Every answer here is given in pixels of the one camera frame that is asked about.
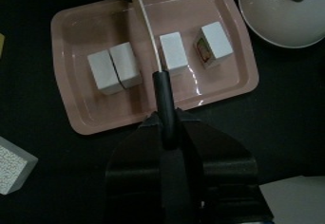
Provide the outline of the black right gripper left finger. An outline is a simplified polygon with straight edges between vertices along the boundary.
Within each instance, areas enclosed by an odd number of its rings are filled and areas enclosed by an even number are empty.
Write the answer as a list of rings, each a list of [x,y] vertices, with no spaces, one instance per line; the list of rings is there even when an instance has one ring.
[[[162,224],[161,120],[157,113],[113,151],[106,193],[105,224]]]

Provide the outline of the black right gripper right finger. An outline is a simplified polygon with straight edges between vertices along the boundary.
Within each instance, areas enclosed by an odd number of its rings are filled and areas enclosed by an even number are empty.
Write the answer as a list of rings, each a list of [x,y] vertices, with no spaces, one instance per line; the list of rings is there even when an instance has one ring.
[[[227,133],[177,111],[192,199],[202,224],[273,224],[259,164]]]

